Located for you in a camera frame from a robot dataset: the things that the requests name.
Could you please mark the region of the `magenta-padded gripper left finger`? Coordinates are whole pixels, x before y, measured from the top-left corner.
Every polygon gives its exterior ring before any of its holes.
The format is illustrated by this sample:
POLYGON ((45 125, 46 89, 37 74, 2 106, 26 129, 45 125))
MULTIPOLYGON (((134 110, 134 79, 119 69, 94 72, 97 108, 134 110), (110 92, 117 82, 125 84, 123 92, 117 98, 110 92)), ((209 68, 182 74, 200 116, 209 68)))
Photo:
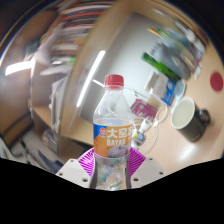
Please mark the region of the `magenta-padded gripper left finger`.
POLYGON ((83 188, 89 188, 93 180, 94 170, 94 149, 91 148, 78 159, 69 159, 56 175, 83 188))

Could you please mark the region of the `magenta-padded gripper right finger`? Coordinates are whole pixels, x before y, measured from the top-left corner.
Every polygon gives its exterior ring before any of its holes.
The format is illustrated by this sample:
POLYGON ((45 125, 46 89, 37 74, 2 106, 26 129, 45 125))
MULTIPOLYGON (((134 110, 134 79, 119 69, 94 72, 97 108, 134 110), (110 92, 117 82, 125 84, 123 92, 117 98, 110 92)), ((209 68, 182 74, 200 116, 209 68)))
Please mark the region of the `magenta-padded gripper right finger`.
POLYGON ((135 148, 130 149, 127 166, 127 188, 135 189, 165 176, 165 171, 152 157, 145 157, 135 148))

